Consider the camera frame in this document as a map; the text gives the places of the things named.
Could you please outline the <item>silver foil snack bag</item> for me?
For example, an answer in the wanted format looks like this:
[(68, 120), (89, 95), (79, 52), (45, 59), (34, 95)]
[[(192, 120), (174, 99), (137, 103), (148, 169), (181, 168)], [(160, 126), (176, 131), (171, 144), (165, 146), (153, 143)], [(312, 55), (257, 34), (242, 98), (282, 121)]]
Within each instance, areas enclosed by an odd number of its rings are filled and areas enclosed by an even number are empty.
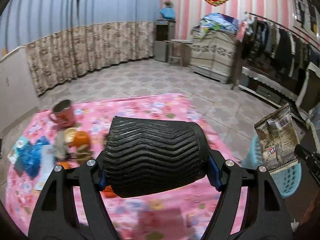
[(262, 150), (263, 165), (270, 173), (298, 164), (295, 147), (300, 142), (288, 103), (262, 118), (254, 128)]

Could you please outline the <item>blue plastic bag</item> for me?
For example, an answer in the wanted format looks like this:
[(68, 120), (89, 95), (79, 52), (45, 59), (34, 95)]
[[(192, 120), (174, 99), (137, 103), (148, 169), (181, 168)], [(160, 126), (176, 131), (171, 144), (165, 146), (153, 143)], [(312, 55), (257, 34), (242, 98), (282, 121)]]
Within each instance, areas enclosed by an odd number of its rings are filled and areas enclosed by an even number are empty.
[(41, 149), (44, 145), (49, 145), (49, 140), (42, 136), (34, 144), (29, 142), (19, 150), (19, 158), (17, 159), (14, 169), (21, 175), (25, 172), (30, 178), (35, 178), (40, 170)]

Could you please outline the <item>brown wrapper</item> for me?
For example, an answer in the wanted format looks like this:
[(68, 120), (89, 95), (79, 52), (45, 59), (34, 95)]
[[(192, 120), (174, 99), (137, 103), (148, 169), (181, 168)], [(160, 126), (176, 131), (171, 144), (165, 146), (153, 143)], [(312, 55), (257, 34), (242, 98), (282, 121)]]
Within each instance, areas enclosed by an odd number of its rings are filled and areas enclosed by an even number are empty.
[(85, 164), (88, 160), (93, 158), (93, 151), (90, 150), (89, 145), (81, 145), (76, 149), (76, 161), (79, 165)]

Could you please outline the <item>small orange fruit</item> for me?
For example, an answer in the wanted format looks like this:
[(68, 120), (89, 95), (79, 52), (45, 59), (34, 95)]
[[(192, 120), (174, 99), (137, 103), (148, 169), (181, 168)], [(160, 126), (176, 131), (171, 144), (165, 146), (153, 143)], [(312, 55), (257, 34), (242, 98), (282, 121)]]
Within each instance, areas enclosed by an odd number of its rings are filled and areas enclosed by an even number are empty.
[(91, 139), (87, 132), (85, 131), (77, 131), (73, 132), (70, 137), (70, 142), (68, 143), (69, 147), (80, 148), (81, 146), (87, 146), (87, 148), (91, 147)]

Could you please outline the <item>black ribbed cup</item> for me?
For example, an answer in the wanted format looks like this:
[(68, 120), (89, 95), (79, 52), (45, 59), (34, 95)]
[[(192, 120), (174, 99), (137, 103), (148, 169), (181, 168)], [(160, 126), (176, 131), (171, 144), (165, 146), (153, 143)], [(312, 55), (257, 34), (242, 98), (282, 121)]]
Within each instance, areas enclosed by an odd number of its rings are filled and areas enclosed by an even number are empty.
[(121, 198), (176, 189), (206, 175), (202, 150), (209, 146), (195, 122), (116, 116), (102, 152), (105, 179)]

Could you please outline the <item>white paper tissue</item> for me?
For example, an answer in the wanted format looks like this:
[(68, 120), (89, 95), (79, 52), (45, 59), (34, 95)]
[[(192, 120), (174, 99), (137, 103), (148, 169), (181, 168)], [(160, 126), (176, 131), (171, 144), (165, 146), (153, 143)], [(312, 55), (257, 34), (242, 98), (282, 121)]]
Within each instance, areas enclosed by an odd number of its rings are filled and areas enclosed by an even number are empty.
[(37, 183), (34, 186), (34, 190), (41, 191), (49, 178), (52, 170), (55, 167), (55, 148), (53, 145), (44, 145), (41, 149), (41, 164), (39, 175), (37, 177)]

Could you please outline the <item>cream plastic lid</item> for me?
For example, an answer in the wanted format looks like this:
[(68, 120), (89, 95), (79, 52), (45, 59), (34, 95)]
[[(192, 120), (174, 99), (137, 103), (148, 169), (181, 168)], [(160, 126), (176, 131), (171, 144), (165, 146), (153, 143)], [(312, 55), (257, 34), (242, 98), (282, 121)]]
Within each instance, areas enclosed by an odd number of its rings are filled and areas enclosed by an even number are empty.
[(77, 129), (75, 127), (67, 128), (64, 130), (64, 139), (66, 144), (71, 144), (74, 141)]

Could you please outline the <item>teal tissue box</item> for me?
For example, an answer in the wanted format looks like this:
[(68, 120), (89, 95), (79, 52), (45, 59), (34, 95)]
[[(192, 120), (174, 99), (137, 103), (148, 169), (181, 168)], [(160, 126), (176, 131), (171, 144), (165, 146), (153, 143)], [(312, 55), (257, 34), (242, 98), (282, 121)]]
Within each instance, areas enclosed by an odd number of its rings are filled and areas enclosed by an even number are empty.
[(19, 158), (19, 150), (22, 149), (28, 142), (29, 142), (29, 140), (24, 136), (21, 136), (15, 142), (13, 148), (11, 149), (9, 154), (7, 155), (7, 158), (12, 163), (12, 165), (15, 165), (17, 159)]

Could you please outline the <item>low tv stand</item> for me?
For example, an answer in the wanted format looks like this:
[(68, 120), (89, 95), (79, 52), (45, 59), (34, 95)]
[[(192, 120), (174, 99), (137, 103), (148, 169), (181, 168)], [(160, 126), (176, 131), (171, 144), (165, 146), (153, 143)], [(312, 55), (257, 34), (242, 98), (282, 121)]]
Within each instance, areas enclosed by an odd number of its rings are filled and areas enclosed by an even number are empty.
[(277, 81), (251, 67), (242, 67), (238, 88), (263, 102), (279, 108), (285, 104), (295, 107), (298, 96)]

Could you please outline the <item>pink mug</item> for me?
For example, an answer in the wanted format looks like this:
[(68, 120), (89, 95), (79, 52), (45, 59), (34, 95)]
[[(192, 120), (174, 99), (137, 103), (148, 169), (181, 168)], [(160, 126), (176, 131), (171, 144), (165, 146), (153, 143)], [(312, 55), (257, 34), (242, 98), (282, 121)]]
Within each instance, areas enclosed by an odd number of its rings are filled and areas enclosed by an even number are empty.
[(73, 105), (71, 100), (63, 100), (52, 108), (49, 119), (61, 128), (69, 128), (75, 124)]

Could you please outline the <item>white cabinet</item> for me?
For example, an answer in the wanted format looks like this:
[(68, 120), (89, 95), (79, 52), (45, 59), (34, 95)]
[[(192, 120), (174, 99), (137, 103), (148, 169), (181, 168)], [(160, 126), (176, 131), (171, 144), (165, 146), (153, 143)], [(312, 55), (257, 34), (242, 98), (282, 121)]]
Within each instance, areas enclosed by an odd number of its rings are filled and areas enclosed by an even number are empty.
[(1, 137), (40, 106), (24, 46), (1, 58)]

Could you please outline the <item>clothes rack with garments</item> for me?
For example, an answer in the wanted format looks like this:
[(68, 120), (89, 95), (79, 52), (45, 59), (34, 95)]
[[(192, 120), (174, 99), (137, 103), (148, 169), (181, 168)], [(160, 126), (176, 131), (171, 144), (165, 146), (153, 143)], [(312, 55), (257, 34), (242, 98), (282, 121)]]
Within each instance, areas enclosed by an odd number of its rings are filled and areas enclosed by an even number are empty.
[(237, 34), (240, 63), (278, 83), (302, 82), (310, 63), (319, 68), (319, 49), (271, 19), (246, 12)]

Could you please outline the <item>cloth covered chest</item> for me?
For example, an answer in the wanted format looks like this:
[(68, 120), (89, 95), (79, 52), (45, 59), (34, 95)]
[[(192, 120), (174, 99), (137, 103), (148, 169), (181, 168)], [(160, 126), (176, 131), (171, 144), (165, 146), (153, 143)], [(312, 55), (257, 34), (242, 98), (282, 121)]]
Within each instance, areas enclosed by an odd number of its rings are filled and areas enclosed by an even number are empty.
[(190, 66), (193, 72), (223, 84), (230, 83), (236, 52), (235, 32), (209, 30), (203, 34), (194, 29), (192, 36)]

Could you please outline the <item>pile of bedding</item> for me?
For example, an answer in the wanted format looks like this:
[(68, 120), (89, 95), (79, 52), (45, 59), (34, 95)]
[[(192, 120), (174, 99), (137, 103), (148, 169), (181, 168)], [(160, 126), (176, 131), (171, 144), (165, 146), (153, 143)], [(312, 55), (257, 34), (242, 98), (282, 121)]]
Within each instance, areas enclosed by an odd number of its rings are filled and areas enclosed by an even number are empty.
[(226, 30), (237, 32), (239, 20), (225, 14), (213, 12), (203, 16), (203, 18), (200, 19), (199, 27), (208, 30)]

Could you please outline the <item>small wooden stool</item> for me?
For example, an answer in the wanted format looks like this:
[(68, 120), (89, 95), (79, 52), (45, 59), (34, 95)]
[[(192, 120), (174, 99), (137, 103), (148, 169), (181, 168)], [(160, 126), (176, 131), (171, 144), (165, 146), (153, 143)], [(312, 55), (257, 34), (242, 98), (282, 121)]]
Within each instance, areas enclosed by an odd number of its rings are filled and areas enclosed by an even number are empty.
[(167, 40), (168, 65), (189, 67), (191, 61), (192, 40)]

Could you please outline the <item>blue floral curtain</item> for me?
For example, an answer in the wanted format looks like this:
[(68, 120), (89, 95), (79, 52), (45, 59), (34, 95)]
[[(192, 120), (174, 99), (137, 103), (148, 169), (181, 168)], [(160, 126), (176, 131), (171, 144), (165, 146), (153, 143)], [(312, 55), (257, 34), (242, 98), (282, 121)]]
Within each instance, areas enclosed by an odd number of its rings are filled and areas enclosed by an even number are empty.
[(24, 46), (37, 94), (153, 57), (160, 0), (1, 0), (1, 55)]

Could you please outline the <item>water dispenser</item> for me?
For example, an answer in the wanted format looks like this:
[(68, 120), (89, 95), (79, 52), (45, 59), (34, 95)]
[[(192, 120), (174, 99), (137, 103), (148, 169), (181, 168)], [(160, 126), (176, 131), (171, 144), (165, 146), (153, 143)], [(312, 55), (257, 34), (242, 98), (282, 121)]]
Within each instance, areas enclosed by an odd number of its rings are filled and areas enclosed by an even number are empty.
[(168, 41), (175, 38), (175, 25), (174, 20), (157, 20), (155, 22), (154, 59), (156, 61), (168, 61)]

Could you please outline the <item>blue covered plant pot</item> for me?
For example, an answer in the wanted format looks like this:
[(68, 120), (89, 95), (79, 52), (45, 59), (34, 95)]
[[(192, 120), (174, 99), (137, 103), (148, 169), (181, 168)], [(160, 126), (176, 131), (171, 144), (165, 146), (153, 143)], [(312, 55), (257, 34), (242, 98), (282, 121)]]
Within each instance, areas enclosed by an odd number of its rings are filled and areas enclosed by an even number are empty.
[(160, 15), (165, 20), (175, 20), (175, 12), (173, 10), (173, 3), (171, 1), (164, 2), (164, 8), (160, 10)]

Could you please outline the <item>framed wall picture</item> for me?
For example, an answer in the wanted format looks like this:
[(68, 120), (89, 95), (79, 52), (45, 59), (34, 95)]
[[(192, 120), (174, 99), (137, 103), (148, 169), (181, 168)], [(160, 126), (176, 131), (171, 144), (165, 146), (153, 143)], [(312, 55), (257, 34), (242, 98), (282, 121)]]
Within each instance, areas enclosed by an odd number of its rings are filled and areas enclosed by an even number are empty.
[(294, 27), (318, 43), (316, 8), (311, 0), (293, 0)]

